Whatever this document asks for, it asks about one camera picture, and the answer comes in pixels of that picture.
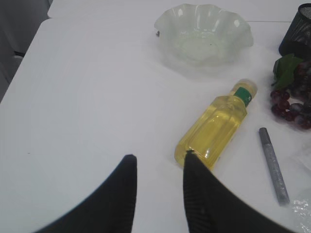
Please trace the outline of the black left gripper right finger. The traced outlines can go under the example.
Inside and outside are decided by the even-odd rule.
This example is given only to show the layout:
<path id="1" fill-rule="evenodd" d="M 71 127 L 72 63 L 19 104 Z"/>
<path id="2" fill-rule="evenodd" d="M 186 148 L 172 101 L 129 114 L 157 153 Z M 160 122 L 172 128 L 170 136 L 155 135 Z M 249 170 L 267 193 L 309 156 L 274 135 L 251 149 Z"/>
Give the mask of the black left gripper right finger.
<path id="1" fill-rule="evenodd" d="M 294 224 L 292 201 L 280 206 L 267 175 L 228 182 L 218 179 L 192 152 L 185 157 L 183 201 L 191 233 L 300 233 Z"/>

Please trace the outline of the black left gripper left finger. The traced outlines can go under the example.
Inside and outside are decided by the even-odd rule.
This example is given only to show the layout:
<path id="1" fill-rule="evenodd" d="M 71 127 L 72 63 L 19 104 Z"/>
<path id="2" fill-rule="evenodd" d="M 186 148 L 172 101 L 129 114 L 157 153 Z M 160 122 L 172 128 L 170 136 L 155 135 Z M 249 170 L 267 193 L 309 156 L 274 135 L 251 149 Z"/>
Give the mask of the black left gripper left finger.
<path id="1" fill-rule="evenodd" d="M 83 202 L 41 233 L 130 233 L 137 198 L 137 158 L 126 155 Z"/>

